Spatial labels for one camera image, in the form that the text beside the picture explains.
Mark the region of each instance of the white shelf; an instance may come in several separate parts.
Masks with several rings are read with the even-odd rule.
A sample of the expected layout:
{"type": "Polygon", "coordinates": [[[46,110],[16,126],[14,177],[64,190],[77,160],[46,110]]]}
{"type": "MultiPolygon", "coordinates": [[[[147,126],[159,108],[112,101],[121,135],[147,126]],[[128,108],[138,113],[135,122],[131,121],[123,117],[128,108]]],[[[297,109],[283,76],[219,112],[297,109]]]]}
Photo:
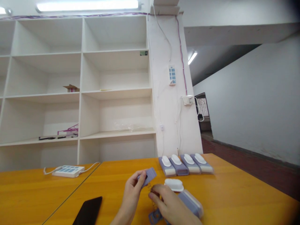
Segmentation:
{"type": "Polygon", "coordinates": [[[144,98],[150,97],[152,94],[152,88],[136,88],[136,89],[123,89],[123,90],[107,90],[107,91],[91,91],[82,92],[82,94],[88,95],[98,100],[112,100],[112,99],[124,99],[124,98],[144,98]]]}
{"type": "Polygon", "coordinates": [[[82,19],[36,19],[17,22],[12,54],[80,52],[82,19]]]}
{"type": "Polygon", "coordinates": [[[44,142],[0,147],[0,171],[77,164],[78,141],[44,142]]]}
{"type": "Polygon", "coordinates": [[[122,136],[132,136],[132,135],[144,135],[144,134],[155,134],[153,128],[143,128],[136,131],[122,130],[122,131],[102,131],[82,137],[80,139],[93,139],[93,138],[112,138],[112,137],[122,137],[122,136]]]}
{"type": "Polygon", "coordinates": [[[39,141],[38,137],[30,138],[23,141],[10,142],[6,144],[0,144],[0,147],[3,146],[15,146],[15,145],[27,145],[27,144],[38,144],[38,143],[54,143],[54,142],[64,142],[64,141],[77,141],[77,137],[73,138],[61,138],[61,139],[53,139],[53,140],[41,140],[39,141]]]}
{"type": "Polygon", "coordinates": [[[145,16],[95,17],[84,21],[84,52],[147,48],[145,16]]]}
{"type": "Polygon", "coordinates": [[[116,131],[116,124],[153,127],[149,97],[98,100],[85,94],[81,97],[80,135],[116,131]]]}
{"type": "Polygon", "coordinates": [[[13,57],[7,95],[65,93],[63,86],[80,87],[80,65],[80,53],[13,57]]]}
{"type": "Polygon", "coordinates": [[[35,103],[71,103],[79,102],[79,92],[59,93],[59,94],[41,94],[41,95],[22,95],[8,96],[7,99],[17,99],[35,103]]]}
{"type": "Polygon", "coordinates": [[[0,21],[0,30],[0,171],[157,156],[146,16],[0,21]],[[78,123],[77,138],[38,140],[78,123]],[[142,128],[118,130],[126,124],[142,128]]]}
{"type": "Polygon", "coordinates": [[[149,56],[140,51],[83,54],[82,91],[150,87],[149,56]]]}
{"type": "Polygon", "coordinates": [[[43,104],[7,98],[2,113],[0,144],[7,144],[57,135],[57,131],[74,126],[79,119],[79,102],[43,104]]]}
{"type": "Polygon", "coordinates": [[[0,57],[0,96],[4,94],[9,57],[0,57]]]}
{"type": "Polygon", "coordinates": [[[0,21],[0,56],[9,56],[12,48],[15,21],[0,21]]]}

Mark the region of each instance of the white wall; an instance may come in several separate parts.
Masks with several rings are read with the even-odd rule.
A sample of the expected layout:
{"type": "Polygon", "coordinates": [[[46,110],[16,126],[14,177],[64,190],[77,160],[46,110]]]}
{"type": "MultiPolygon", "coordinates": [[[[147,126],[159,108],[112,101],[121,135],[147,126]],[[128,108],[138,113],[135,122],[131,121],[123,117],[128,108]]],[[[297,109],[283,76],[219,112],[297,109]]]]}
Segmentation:
{"type": "Polygon", "coordinates": [[[300,34],[263,44],[194,86],[214,139],[300,165],[300,34]]]}
{"type": "Polygon", "coordinates": [[[180,0],[184,27],[299,21],[287,0],[180,0]]]}
{"type": "MultiPolygon", "coordinates": [[[[171,50],[162,31],[158,27],[155,17],[149,16],[148,32],[158,156],[162,153],[168,156],[177,154],[177,148],[180,148],[180,139],[181,153],[203,153],[196,106],[183,106],[182,100],[180,99],[181,96],[185,95],[185,86],[176,19],[174,16],[157,16],[157,19],[172,46],[171,50]],[[169,65],[175,65],[177,76],[177,84],[175,86],[169,86],[168,83],[169,65]],[[160,130],[160,123],[164,124],[164,131],[160,130]]],[[[187,94],[192,95],[193,86],[188,67],[187,47],[185,44],[181,16],[178,16],[178,20],[185,77],[187,81],[187,94]]]]}

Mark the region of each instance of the clear plastic bag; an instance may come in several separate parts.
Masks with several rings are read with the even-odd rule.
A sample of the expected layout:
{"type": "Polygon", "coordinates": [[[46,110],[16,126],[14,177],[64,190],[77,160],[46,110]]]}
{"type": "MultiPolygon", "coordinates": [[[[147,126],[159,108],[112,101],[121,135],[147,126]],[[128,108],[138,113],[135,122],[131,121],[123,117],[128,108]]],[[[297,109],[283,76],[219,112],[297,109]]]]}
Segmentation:
{"type": "Polygon", "coordinates": [[[120,124],[120,123],[115,122],[114,126],[119,131],[129,130],[130,132],[145,128],[144,125],[138,124],[138,123],[136,123],[136,124],[134,124],[134,123],[120,124]]]}

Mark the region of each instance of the dark red floor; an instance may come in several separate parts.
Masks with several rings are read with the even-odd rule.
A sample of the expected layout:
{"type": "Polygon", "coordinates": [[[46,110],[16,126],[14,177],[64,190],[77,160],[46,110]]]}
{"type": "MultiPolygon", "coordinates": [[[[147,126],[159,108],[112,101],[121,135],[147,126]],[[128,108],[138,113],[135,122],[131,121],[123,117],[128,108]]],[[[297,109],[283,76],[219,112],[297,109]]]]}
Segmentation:
{"type": "Polygon", "coordinates": [[[299,171],[202,138],[203,152],[213,153],[300,201],[299,171]]]}

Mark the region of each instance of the wooden table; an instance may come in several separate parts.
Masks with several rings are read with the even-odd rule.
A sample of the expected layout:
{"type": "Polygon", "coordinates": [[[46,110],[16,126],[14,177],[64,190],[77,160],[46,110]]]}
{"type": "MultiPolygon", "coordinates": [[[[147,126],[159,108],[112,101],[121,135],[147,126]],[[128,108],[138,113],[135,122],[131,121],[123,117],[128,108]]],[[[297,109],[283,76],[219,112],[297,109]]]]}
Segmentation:
{"type": "Polygon", "coordinates": [[[75,179],[44,175],[43,169],[0,172],[0,224],[41,225],[96,168],[75,179]]]}
{"type": "MultiPolygon", "coordinates": [[[[299,202],[213,154],[204,158],[215,175],[176,177],[202,203],[204,225],[287,224],[299,202]]],[[[164,183],[157,158],[102,163],[45,224],[72,224],[82,203],[99,196],[103,201],[96,224],[109,224],[121,205],[126,180],[136,170],[150,167],[157,172],[151,184],[164,183]]],[[[148,193],[147,187],[141,191],[132,224],[150,224],[153,208],[148,193]]]]}

